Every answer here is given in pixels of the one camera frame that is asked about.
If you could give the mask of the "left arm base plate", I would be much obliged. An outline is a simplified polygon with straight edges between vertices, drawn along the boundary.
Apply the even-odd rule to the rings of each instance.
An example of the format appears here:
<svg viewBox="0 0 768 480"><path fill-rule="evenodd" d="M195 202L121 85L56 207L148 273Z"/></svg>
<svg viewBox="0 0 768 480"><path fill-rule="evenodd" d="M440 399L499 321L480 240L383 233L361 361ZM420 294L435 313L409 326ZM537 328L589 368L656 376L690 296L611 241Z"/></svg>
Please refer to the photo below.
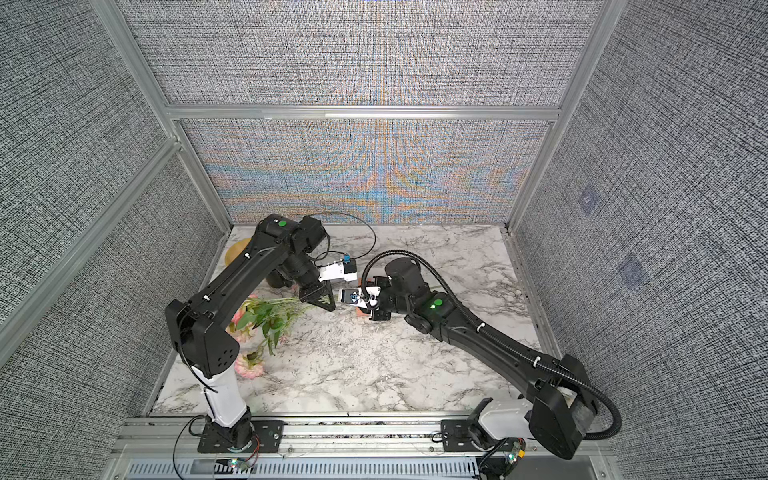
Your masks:
<svg viewBox="0 0 768 480"><path fill-rule="evenodd" d="M198 453L277 453L285 423L280 420L240 421L225 428L207 419L197 446Z"/></svg>

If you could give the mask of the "pink flower bouquet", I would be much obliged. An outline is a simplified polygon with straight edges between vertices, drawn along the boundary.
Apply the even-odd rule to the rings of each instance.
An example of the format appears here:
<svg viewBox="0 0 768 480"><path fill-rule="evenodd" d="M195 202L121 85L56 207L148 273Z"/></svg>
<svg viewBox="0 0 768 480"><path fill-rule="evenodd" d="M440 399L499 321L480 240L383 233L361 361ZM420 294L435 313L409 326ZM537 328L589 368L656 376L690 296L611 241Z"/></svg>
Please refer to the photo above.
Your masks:
<svg viewBox="0 0 768 480"><path fill-rule="evenodd" d="M226 331L239 343L234 369L242 379L265 374L265 358L275 356L294 323L310 306L297 297L263 298L252 293L238 308Z"/></svg>

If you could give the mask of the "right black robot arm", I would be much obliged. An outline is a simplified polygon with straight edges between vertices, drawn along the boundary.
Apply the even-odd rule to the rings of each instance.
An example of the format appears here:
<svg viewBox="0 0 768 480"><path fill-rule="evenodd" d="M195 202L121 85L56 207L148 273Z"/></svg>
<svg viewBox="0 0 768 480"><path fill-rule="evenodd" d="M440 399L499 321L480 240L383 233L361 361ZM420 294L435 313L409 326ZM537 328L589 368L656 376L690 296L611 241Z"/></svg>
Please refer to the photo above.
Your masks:
<svg viewBox="0 0 768 480"><path fill-rule="evenodd" d="M533 438L561 459L583 441L606 440L623 427L616 404L589 380L574 356L555 358L528 347L481 320L441 276L432 289L422 273L436 269L416 254L389 252L382 276L364 277L360 298L372 314L399 313L418 332L457 347L501 375L530 402Z"/></svg>

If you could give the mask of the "orange tape dispenser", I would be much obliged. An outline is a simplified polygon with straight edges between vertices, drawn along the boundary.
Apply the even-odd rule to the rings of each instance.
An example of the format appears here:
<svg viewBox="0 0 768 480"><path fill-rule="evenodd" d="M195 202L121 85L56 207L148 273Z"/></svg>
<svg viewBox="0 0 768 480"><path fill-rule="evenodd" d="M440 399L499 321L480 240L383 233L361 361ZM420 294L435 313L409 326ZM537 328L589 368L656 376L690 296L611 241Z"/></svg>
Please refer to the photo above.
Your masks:
<svg viewBox="0 0 768 480"><path fill-rule="evenodd" d="M359 280L359 283L358 283L358 286L359 286L359 287L361 287L363 284L365 284L366 286L373 286L373 285L374 285L374 282L373 282L373 280L372 280L372 279L370 279L370 278L366 279L365 281L363 281L362 279L360 279L360 280ZM367 318L369 318L369 317L370 317L370 315L371 315L371 311L370 311L369 309L367 309L367 308L358 307L358 308L356 309L356 311L357 311L357 315L358 315L358 316L364 316L364 317L367 317Z"/></svg>

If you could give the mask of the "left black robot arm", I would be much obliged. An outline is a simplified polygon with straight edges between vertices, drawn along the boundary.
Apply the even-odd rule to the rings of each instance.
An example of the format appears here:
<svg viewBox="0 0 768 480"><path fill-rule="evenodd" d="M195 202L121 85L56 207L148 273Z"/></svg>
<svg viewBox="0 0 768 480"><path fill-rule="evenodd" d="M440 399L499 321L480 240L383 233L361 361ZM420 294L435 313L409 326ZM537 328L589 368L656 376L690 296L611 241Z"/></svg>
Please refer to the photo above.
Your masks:
<svg viewBox="0 0 768 480"><path fill-rule="evenodd" d="M310 253L328 234L320 220L296 222L271 214L255 228L243 252L205 288L186 301L173 300L165 318L174 350L202 389L204 433L219 447L245 451L253 444L251 412L239 393L234 365L240 344L227 326L263 280L281 278L299 287L299 301L335 310L331 284L320 278Z"/></svg>

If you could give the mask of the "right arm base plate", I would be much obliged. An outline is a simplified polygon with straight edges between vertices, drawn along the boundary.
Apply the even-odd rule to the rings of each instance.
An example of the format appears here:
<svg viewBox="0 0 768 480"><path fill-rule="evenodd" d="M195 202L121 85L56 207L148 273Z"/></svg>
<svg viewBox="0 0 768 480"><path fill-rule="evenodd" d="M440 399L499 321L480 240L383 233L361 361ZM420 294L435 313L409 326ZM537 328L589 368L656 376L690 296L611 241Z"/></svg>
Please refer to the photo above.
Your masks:
<svg viewBox="0 0 768 480"><path fill-rule="evenodd" d="M478 421L469 421L467 418L443 419L440 422L439 433L442 437L443 450L449 453L487 452L500 442L499 439L492 437Z"/></svg>

